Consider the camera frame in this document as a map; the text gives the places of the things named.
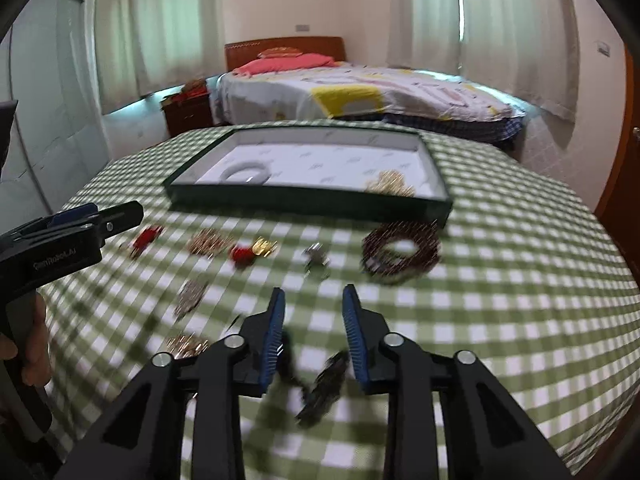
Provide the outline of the left hand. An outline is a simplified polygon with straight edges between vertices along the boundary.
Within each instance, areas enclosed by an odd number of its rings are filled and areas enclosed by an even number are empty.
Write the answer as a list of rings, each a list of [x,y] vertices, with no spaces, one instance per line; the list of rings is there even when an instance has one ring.
[[[47,305],[39,292],[35,294],[34,325],[26,339],[25,365],[22,378],[25,385],[42,388],[51,380],[48,352],[49,331],[46,324]]]

